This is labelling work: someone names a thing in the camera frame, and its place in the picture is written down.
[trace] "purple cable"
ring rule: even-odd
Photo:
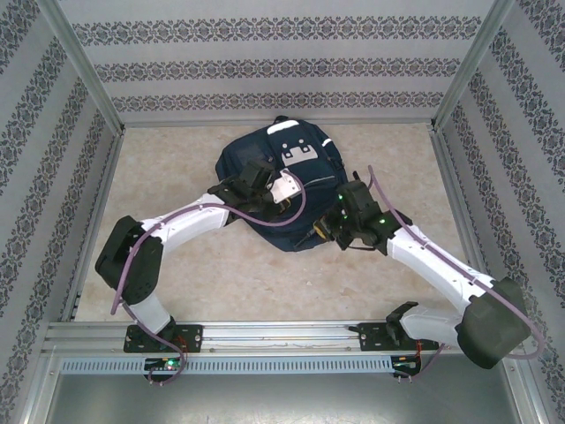
[[[155,232],[159,227],[161,227],[161,225],[166,224],[166,223],[172,221],[173,219],[175,219],[175,218],[177,218],[177,217],[179,217],[183,214],[187,214],[189,212],[192,212],[193,210],[204,209],[204,208],[227,209],[229,212],[232,212],[232,213],[234,213],[238,216],[241,216],[242,218],[246,219],[247,221],[250,221],[252,223],[257,223],[257,224],[263,225],[265,227],[283,227],[284,225],[288,225],[289,223],[296,221],[298,219],[298,217],[302,214],[302,212],[304,211],[304,208],[306,206],[306,193],[305,193],[305,189],[304,189],[304,185],[302,184],[302,181],[300,181],[289,170],[286,170],[285,173],[287,173],[288,175],[293,177],[295,181],[297,181],[298,187],[300,187],[300,192],[302,194],[302,202],[300,203],[300,208],[298,208],[297,213],[294,214],[293,216],[291,216],[289,219],[286,219],[286,220],[281,221],[279,223],[268,223],[267,221],[261,221],[260,219],[249,216],[249,215],[247,215],[247,214],[245,214],[245,213],[243,213],[243,212],[241,212],[241,211],[239,211],[239,210],[237,210],[237,209],[235,209],[231,206],[220,205],[220,204],[217,204],[217,203],[202,203],[200,205],[192,205],[192,206],[187,206],[186,208],[179,209],[174,214],[171,214],[171,215],[167,216],[166,218],[163,218],[162,221],[160,221],[159,223],[156,223],[153,227],[151,227],[149,230],[147,230],[138,239],[138,241],[136,241],[135,245],[133,245],[132,250],[130,251],[130,253],[127,256],[127,259],[125,260],[124,269],[122,270],[122,275],[120,276],[120,280],[119,280],[119,283],[117,285],[116,296],[114,296],[112,308],[109,311],[110,314],[114,315],[116,313],[117,305],[119,304],[119,301],[122,298],[122,292],[124,291],[124,287],[125,287],[125,280],[127,278],[128,273],[130,272],[130,267],[132,266],[133,258],[138,253],[139,248],[141,247],[143,242],[153,232]]]
[[[369,165],[368,168],[369,168],[369,174],[371,175],[371,182],[374,184],[375,188],[379,192],[379,195],[382,198],[382,200],[385,202],[385,204],[387,205],[387,208],[390,210],[392,215],[395,217],[396,221],[398,221],[398,223],[402,225],[402,227],[406,230],[406,232],[408,232],[412,236],[412,238],[414,240],[416,240],[421,246],[423,246],[425,249],[432,252],[435,256],[440,258],[442,261],[447,263],[452,269],[454,269],[455,271],[459,272],[462,276],[467,278],[472,284],[476,284],[480,289],[484,290],[485,292],[487,292],[488,294],[493,296],[495,299],[497,299],[499,302],[501,302],[502,305],[504,305],[510,311],[512,311],[512,313],[514,313],[518,318],[520,318],[520,320],[522,320],[530,328],[532,335],[534,336],[534,338],[538,342],[538,348],[536,349],[536,351],[532,352],[532,353],[526,353],[525,355],[515,355],[513,353],[510,353],[506,357],[510,358],[512,360],[532,360],[534,358],[537,358],[544,351],[544,348],[546,347],[546,340],[544,339],[543,335],[538,330],[538,328],[533,324],[533,322],[526,315],[524,315],[522,313],[522,311],[520,311],[520,309],[518,309],[517,307],[512,305],[510,302],[508,302],[506,299],[504,299],[496,291],[494,291],[493,289],[491,289],[487,285],[483,284],[476,277],[469,274],[465,269],[462,269],[457,264],[450,261],[449,258],[444,256],[437,249],[434,249],[432,246],[427,245],[426,242],[418,234],[416,234],[414,231],[412,231],[412,229],[404,222],[404,220],[400,217],[400,215],[398,215],[398,213],[396,212],[396,209],[393,207],[393,205],[388,200],[387,195],[384,193],[384,191],[382,190],[382,187],[379,184],[379,181],[375,177],[374,172],[373,172],[373,167],[371,165]]]
[[[173,351],[177,352],[180,355],[180,365],[178,366],[176,373],[173,374],[171,377],[169,377],[164,382],[159,382],[159,386],[162,387],[165,384],[169,384],[170,382],[174,382],[181,375],[181,373],[183,372],[183,369],[185,369],[185,367],[186,367],[185,353],[182,351],[182,349],[180,347],[172,344],[171,342],[168,342],[164,338],[160,338],[153,331],[151,331],[145,325],[143,325],[142,322],[138,321],[137,317],[135,316],[133,311],[130,309],[130,307],[126,303],[124,303],[122,305],[122,307],[124,307],[125,312],[127,312],[127,314],[131,316],[131,318],[138,325],[138,327],[140,327],[143,331],[145,331],[145,333],[148,336],[152,337],[153,339],[162,343],[163,345],[170,347]],[[153,375],[154,370],[155,370],[154,367],[149,370],[149,375],[147,376],[147,379],[149,380],[149,384],[153,384],[155,382],[151,379],[151,376]]]

